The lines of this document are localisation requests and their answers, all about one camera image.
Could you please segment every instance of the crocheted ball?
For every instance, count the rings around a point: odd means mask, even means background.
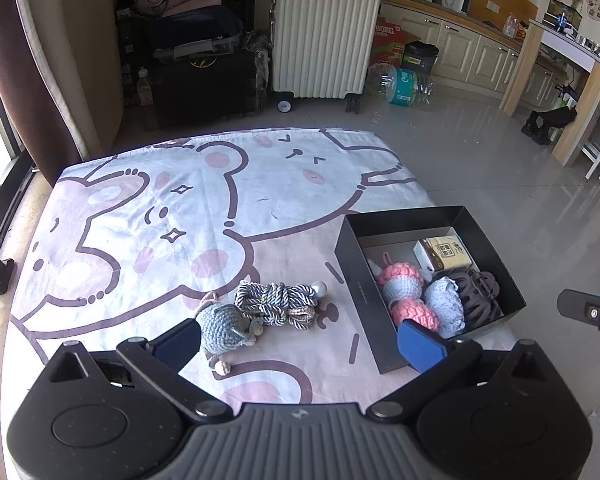
[[[440,320],[440,337],[449,338],[464,330],[464,309],[458,296],[458,286],[447,278],[431,283],[424,293],[424,300]]]
[[[402,274],[391,278],[382,287],[382,298],[391,308],[396,301],[417,300],[422,296],[422,284],[417,278]]]
[[[400,325],[405,319],[413,319],[416,323],[432,330],[437,331],[440,327],[438,316],[422,300],[401,300],[394,304],[391,309],[391,318],[396,326]]]
[[[398,276],[410,276],[416,278],[420,282],[420,286],[424,285],[424,279],[420,271],[411,264],[391,264],[386,266],[377,278],[379,285],[384,285],[392,278]]]

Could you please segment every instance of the black suitcase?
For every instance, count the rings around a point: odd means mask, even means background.
[[[239,50],[153,66],[152,91],[160,127],[259,113],[266,90],[258,88],[256,55]]]
[[[228,38],[242,31],[240,18],[222,5],[193,9],[166,18],[146,18],[137,14],[134,18],[139,20],[151,50]]]

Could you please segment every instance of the twisted rope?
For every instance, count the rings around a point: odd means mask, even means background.
[[[289,322],[298,330],[307,330],[314,320],[318,296],[308,285],[248,282],[238,286],[234,301],[245,317],[259,318],[264,325]]]

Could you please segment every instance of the black trash bag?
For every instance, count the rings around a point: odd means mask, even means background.
[[[400,68],[429,75],[439,53],[440,50],[435,45],[411,41],[404,46]]]
[[[548,112],[531,112],[521,131],[527,137],[531,137],[536,144],[548,146],[551,144],[549,140],[549,128],[564,128],[577,115],[576,109],[569,108],[568,106],[556,108]]]

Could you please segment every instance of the bed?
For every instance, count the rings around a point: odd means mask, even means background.
[[[234,410],[248,400],[366,408],[415,372],[378,373],[334,256],[340,225],[345,214],[430,205],[381,139],[341,129],[186,137],[67,168],[13,301],[3,434],[62,341],[96,351],[154,338],[206,291],[232,299],[243,279],[322,280],[328,295],[312,329],[267,327],[255,346],[226,354],[228,376],[202,353],[181,375]]]

